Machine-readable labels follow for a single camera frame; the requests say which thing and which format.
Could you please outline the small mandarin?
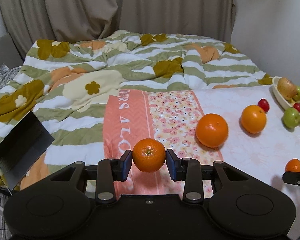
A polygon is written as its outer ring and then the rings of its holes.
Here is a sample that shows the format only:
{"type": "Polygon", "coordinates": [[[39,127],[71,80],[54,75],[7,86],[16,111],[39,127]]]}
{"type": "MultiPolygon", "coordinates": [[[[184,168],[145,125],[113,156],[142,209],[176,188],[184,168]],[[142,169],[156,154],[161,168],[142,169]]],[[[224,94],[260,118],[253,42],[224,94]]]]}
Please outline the small mandarin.
{"type": "Polygon", "coordinates": [[[138,141],[132,150],[135,166],[142,172],[157,172],[164,165],[166,150],[164,145],[151,138],[138,141]]]}
{"type": "Polygon", "coordinates": [[[300,173],[300,160],[299,159],[291,159],[285,166],[286,172],[296,172],[300,173]]]}

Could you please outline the medium orange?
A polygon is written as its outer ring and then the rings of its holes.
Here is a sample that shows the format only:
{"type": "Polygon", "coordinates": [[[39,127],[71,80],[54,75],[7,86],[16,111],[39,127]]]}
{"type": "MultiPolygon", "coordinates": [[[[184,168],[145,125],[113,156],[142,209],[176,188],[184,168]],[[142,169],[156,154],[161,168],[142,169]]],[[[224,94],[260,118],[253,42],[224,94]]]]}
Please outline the medium orange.
{"type": "Polygon", "coordinates": [[[209,148],[216,148],[225,143],[229,135],[229,128],[222,116],[209,113],[200,118],[195,133],[201,144],[209,148]]]}

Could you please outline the green apple on towel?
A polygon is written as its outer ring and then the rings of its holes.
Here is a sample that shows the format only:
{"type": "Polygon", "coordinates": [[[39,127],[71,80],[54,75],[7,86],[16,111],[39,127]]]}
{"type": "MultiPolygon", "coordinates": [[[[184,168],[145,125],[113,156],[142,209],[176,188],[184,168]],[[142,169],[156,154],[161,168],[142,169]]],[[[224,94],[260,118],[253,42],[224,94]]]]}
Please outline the green apple on towel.
{"type": "Polygon", "coordinates": [[[288,129],[294,129],[299,125],[300,114],[294,107],[290,107],[285,110],[282,121],[288,129]]]}

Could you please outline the pink white floral towel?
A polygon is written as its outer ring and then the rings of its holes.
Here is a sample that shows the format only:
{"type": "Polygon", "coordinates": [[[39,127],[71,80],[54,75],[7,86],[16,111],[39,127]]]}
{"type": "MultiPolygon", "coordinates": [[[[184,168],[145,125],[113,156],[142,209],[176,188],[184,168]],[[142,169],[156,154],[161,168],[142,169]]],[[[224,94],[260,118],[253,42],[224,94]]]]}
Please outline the pink white floral towel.
{"type": "Polygon", "coordinates": [[[117,158],[145,138],[179,158],[222,160],[287,194],[296,205],[289,231],[300,237],[300,187],[281,176],[300,160],[300,123],[287,129],[269,86],[176,92],[123,89],[110,96],[103,124],[104,154],[117,158]]]}

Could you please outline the red cherry tomato on plate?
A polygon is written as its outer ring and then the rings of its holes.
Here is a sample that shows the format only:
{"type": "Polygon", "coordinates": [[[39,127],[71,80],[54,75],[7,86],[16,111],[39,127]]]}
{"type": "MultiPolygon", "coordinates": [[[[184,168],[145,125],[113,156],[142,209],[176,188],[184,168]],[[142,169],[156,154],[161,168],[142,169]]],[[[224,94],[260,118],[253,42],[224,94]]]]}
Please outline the red cherry tomato on plate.
{"type": "Polygon", "coordinates": [[[294,103],[293,107],[300,113],[300,103],[294,103]]]}

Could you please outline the large orange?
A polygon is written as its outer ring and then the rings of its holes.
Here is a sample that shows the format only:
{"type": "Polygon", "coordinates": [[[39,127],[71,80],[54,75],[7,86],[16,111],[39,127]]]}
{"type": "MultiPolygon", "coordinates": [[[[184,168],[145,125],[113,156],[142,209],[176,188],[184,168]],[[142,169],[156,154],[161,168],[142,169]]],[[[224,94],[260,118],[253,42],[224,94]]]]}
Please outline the large orange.
{"type": "Polygon", "coordinates": [[[261,133],[267,123],[264,110],[258,105],[249,105],[243,109],[241,114],[242,127],[251,134],[261,133]]]}

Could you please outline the green apple on plate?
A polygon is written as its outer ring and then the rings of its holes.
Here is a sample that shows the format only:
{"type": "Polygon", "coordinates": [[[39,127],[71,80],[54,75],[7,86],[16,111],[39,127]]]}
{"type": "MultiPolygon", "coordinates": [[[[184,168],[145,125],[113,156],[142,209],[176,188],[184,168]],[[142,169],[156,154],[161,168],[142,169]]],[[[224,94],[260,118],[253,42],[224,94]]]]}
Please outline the green apple on plate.
{"type": "Polygon", "coordinates": [[[294,101],[300,102],[300,86],[296,86],[296,95],[293,97],[294,101]]]}

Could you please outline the red cherry tomato on towel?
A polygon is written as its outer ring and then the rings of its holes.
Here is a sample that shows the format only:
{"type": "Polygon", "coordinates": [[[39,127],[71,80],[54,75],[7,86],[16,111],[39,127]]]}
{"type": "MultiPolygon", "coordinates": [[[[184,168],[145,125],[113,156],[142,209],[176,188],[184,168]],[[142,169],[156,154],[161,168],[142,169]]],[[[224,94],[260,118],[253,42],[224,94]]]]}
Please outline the red cherry tomato on towel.
{"type": "Polygon", "coordinates": [[[257,104],[265,113],[270,109],[270,105],[266,99],[260,99],[257,104]]]}

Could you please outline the red-yellow apple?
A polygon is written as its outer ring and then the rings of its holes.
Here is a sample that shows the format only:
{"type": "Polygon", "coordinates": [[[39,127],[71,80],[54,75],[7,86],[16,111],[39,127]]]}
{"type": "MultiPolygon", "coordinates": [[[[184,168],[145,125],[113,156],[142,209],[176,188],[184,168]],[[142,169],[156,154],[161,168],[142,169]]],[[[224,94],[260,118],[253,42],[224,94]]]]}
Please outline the red-yellow apple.
{"type": "Polygon", "coordinates": [[[292,99],[298,92],[297,86],[286,77],[281,77],[279,79],[277,90],[286,100],[292,99]]]}

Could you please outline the green white striped blanket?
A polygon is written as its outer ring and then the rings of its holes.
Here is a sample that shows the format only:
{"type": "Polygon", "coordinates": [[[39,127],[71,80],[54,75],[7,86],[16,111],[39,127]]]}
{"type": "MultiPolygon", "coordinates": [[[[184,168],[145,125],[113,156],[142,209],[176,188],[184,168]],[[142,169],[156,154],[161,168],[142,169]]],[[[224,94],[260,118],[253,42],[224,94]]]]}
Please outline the green white striped blanket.
{"type": "Polygon", "coordinates": [[[196,35],[138,34],[70,44],[38,40],[0,90],[0,143],[29,111],[54,141],[19,184],[24,189],[81,160],[106,158],[103,124],[110,96],[268,85],[271,77],[233,45],[196,35]]]}

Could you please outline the grey patterned pillow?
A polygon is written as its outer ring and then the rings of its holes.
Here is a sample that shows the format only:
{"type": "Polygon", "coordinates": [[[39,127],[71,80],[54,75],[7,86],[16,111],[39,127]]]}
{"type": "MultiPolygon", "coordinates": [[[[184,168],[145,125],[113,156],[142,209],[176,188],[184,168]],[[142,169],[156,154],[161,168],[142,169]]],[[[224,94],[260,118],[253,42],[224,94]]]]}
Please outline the grey patterned pillow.
{"type": "Polygon", "coordinates": [[[5,87],[20,71],[21,66],[10,69],[8,66],[3,64],[0,67],[0,90],[5,87]]]}

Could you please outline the grey sofa backrest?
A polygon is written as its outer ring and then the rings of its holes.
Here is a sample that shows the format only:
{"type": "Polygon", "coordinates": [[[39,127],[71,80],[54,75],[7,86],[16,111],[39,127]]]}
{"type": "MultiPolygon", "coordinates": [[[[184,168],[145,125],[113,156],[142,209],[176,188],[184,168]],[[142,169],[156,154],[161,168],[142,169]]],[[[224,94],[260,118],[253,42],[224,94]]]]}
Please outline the grey sofa backrest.
{"type": "Polygon", "coordinates": [[[10,34],[0,37],[0,68],[3,64],[9,68],[19,67],[23,62],[10,34]]]}

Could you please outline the beige curtain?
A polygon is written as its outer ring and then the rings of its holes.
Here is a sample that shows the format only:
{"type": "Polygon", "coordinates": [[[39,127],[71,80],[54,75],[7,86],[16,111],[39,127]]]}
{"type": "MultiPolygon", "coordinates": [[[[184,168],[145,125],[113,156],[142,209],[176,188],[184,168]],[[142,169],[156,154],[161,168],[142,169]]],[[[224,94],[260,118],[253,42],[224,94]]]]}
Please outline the beige curtain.
{"type": "Polygon", "coordinates": [[[0,0],[0,10],[21,55],[38,39],[75,43],[119,29],[228,42],[235,21],[234,0],[0,0]]]}

